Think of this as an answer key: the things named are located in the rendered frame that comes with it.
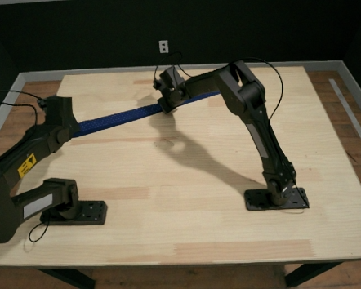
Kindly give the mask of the dark blue necktie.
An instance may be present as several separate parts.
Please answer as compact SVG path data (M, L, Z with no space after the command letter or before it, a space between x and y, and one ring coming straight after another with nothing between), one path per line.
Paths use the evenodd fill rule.
M207 94L202 94L200 96L195 96L191 100L186 100L185 103L179 106L182 106L184 104L189 104L197 100L202 100L211 96L216 96L219 94L220 94L219 91L215 91ZM86 121L78 122L78 125L80 126L81 130L74 133L72 138L85 136L97 131L102 131L111 127L116 127L124 123L132 122L161 112L163 112L163 108L161 107L160 104L157 103L157 104L140 107L137 109L131 109L121 113L111 114L101 118L95 118L92 119L91 121L86 120Z

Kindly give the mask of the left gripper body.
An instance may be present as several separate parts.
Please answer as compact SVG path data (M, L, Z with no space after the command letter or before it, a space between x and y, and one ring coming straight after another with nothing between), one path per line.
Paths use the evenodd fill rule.
M46 102L46 100L40 99L40 102L41 102L41 105L37 101L39 108L43 107L44 112L47 115L47 102ZM77 122L76 118L74 117L74 114L73 114L73 117L69 119L69 124L73 128L74 133L81 130L80 126L78 125L78 122Z

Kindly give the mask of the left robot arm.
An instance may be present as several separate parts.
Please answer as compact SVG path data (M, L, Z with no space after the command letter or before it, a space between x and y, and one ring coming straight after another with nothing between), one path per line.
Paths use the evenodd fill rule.
M10 197L23 176L41 160L56 153L74 135L69 124L73 117L72 97L55 94L45 99L45 125L37 124L35 132L19 144L32 133L34 125L31 126L17 144L0 156L0 244L9 242L17 227L39 213L42 213L40 221L47 223L47 209L51 215L49 223L92 223L104 219L105 201L79 201L74 179L51 177L35 189Z

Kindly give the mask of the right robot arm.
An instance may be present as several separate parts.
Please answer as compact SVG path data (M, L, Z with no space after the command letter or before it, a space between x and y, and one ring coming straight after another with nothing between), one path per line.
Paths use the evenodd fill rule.
M173 65L159 74L159 77L159 81L162 80L167 89L174 88L170 94L174 104L219 91L227 109L233 115L239 116L244 123L260 155L264 170L262 175L267 186L267 189L245 190L244 196L249 211L308 207L297 189L293 188L295 184L283 160L294 179L296 170L283 153L271 124L269 128L265 87L242 60L226 68L187 80L179 75ZM239 79L242 86L239 86Z

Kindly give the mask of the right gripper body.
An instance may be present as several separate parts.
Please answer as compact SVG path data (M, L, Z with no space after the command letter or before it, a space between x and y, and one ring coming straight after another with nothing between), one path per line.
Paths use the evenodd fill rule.
M153 84L160 90L162 97L160 97L159 99L157 99L158 104L161 105L161 107L163 108L163 112L165 114L171 112L173 109L177 108L179 105L185 103L182 102L181 104L174 104L171 100L170 94L173 91L173 89L170 90L166 88L166 86L164 85L162 80L158 80L157 82L155 82L155 80L153 80Z

